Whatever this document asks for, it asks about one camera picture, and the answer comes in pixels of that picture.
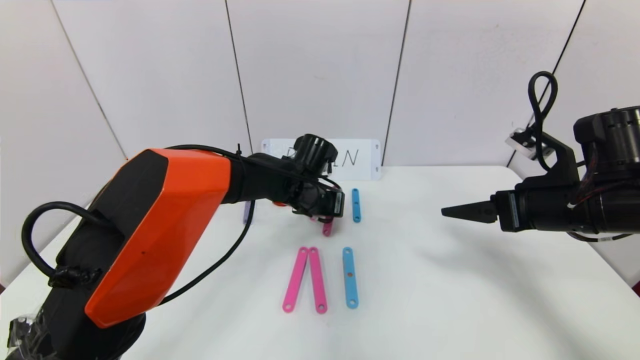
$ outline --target red component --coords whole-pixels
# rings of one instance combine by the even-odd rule
[[[103,329],[162,301],[229,188],[231,163],[222,156],[153,151],[168,159],[162,192],[84,307]]]

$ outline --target white sign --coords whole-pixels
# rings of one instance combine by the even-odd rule
[[[327,139],[338,149],[333,162],[332,180],[379,180],[382,175],[382,148],[380,142],[371,139]],[[262,142],[262,152],[281,158],[295,153],[296,139],[267,139]]]

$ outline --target wall seam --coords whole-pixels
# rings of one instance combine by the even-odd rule
[[[400,58],[398,59],[398,68],[396,71],[396,83],[394,84],[394,94],[391,97],[391,109],[389,110],[389,122],[387,123],[387,134],[385,135],[385,146],[382,150],[382,162],[381,166],[385,164],[385,156],[387,155],[387,144],[389,143],[389,131],[391,130],[391,118],[394,114],[394,104],[396,102],[396,91],[398,88],[398,78],[400,77],[400,66],[402,65],[402,55],[404,53],[404,41],[406,40],[406,30],[409,27],[409,14],[411,14],[411,3],[413,0],[409,0],[409,4],[406,9],[406,20],[404,21],[404,33],[402,36],[402,45],[400,45]]]
[[[86,73],[84,72],[84,68],[82,67],[82,64],[80,63],[80,59],[78,58],[76,50],[74,49],[73,44],[71,44],[71,39],[69,39],[69,35],[67,34],[67,29],[65,29],[64,24],[62,24],[62,19],[60,19],[60,14],[58,13],[58,9],[56,8],[56,5],[53,3],[53,0],[49,0],[49,1],[51,2],[51,7],[53,7],[53,12],[56,14],[56,18],[58,18],[58,22],[60,23],[60,27],[62,28],[62,32],[65,34],[65,38],[67,38],[67,43],[69,44],[69,47],[71,48],[71,52],[73,53],[74,58],[76,59],[76,63],[78,64],[78,67],[80,68],[80,71],[82,72],[82,76],[84,77],[84,80],[86,81],[87,86],[89,86],[89,90],[91,90],[91,94],[93,95],[93,99],[95,100],[95,103],[98,105],[98,109],[100,109],[100,113],[102,114],[102,118],[107,123],[107,127],[109,128],[109,131],[111,132],[111,135],[113,136],[113,139],[116,141],[116,144],[118,144],[118,148],[120,149],[120,152],[122,152],[122,156],[124,156],[125,159],[129,159],[129,157],[127,157],[127,154],[124,151],[124,148],[122,147],[122,144],[120,143],[118,137],[116,136],[116,133],[113,131],[113,127],[111,127],[111,123],[109,122],[109,119],[107,119],[107,115],[104,113],[104,110],[102,109],[102,105],[100,105],[100,101],[98,101],[98,97],[95,95],[95,91],[93,91],[93,87],[91,86],[91,83],[89,82],[89,78],[86,76]]]

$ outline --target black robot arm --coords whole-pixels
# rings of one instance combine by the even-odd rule
[[[444,208],[442,214],[484,223],[499,219],[509,232],[564,231],[583,241],[598,239],[578,232],[624,233],[606,240],[640,233],[640,106],[584,117],[573,132],[587,167],[582,179],[573,150],[538,130],[536,141],[557,155],[545,175],[527,177],[489,201]]]

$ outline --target purple object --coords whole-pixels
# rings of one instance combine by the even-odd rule
[[[245,201],[244,202],[244,217],[242,219],[242,223],[244,225],[246,225],[246,221],[247,219],[249,219],[249,208],[251,207],[251,202],[250,201]]]

